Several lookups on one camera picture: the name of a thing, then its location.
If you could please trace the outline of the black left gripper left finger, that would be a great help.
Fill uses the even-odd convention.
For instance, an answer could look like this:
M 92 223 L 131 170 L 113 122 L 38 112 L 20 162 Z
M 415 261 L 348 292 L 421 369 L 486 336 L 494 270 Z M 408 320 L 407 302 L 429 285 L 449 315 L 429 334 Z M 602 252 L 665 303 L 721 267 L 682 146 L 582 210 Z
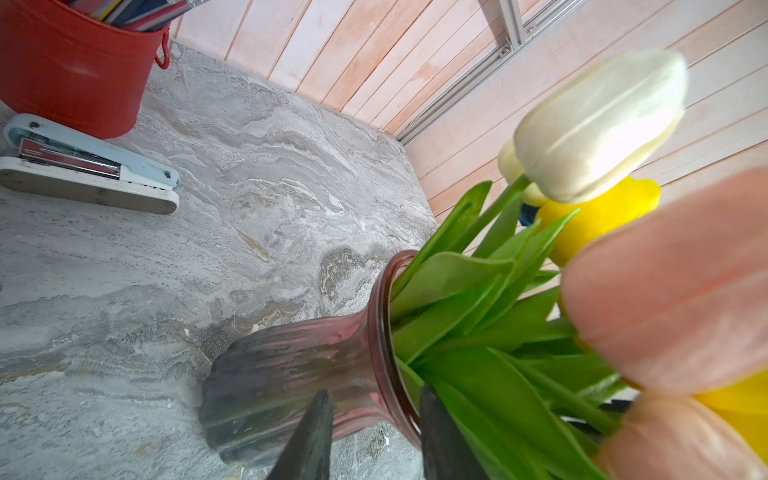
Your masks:
M 327 390 L 313 398 L 268 480 L 328 480 L 333 430 L 333 404 Z

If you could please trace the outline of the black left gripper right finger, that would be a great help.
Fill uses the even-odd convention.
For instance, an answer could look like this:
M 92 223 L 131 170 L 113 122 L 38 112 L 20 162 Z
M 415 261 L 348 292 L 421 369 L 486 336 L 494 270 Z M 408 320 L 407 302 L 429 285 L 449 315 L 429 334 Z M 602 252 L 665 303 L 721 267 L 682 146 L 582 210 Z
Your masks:
M 419 415 L 426 479 L 489 479 L 431 385 L 421 388 Z

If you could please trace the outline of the dark ribbed glass vase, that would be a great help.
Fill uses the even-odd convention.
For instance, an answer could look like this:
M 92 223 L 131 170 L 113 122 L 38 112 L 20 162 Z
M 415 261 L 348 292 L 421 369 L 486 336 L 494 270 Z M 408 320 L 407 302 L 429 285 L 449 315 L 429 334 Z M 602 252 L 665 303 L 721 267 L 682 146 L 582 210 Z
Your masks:
M 273 465 L 322 390 L 333 404 L 333 439 L 388 422 L 420 447 L 420 419 L 398 368 L 390 320 L 392 286 L 415 255 L 401 251 L 386 264 L 360 312 L 269 327 L 213 361 L 199 420 L 224 463 Z

